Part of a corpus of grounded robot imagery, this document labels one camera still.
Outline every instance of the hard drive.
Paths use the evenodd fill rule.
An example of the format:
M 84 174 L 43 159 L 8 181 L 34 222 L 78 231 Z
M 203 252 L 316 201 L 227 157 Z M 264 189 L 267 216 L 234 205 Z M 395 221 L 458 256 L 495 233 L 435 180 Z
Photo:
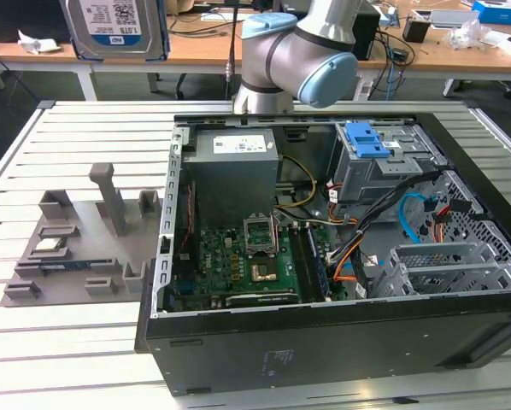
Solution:
M 80 60 L 166 60 L 164 0 L 60 0 Z

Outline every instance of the motherboard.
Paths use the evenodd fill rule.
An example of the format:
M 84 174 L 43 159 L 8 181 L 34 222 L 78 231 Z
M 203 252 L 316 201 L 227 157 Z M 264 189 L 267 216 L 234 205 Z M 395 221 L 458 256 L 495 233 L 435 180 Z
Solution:
M 315 273 L 325 274 L 322 261 L 332 246 L 326 228 L 271 227 L 263 220 L 249 228 L 201 231 L 197 266 L 180 270 L 176 279 L 178 310 L 324 300 L 328 291 Z M 303 247 L 305 240 L 310 252 Z M 254 246 L 267 251 L 254 252 Z

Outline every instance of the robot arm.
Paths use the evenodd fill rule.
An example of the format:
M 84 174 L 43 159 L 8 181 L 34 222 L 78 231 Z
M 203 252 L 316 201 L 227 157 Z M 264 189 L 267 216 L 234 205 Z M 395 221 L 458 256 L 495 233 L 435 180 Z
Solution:
M 325 108 L 356 80 L 350 52 L 361 0 L 313 0 L 307 17 L 285 13 L 251 16 L 243 26 L 242 84 L 236 114 L 280 114 L 293 110 L 292 96 Z

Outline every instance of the blue box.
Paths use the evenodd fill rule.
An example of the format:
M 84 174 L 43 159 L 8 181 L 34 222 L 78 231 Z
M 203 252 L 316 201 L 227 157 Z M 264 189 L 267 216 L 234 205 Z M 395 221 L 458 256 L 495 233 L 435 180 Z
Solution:
M 511 4 L 477 1 L 472 10 L 479 11 L 479 22 L 484 24 L 510 24 Z

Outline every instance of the floor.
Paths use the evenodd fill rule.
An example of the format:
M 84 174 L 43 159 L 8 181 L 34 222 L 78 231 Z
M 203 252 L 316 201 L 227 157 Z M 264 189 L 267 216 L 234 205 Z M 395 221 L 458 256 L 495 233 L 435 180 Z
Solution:
M 37 103 L 17 84 L 14 77 L 3 75 L 6 87 L 0 91 L 0 159 L 20 132 Z M 97 75 L 98 96 L 101 100 L 173 100 L 178 75 L 164 74 L 158 82 L 159 92 L 149 92 L 145 74 L 100 73 Z M 45 100 L 83 100 L 72 73 L 26 72 L 21 79 L 40 98 Z M 395 100 L 447 101 L 442 97 L 443 81 L 407 79 L 397 91 Z M 223 79 L 211 74 L 189 74 L 182 86 L 185 99 L 220 100 L 223 98 Z M 385 100 L 385 93 L 376 91 L 373 100 Z M 474 81 L 465 85 L 452 98 L 482 108 L 511 136 L 511 100 L 489 81 Z

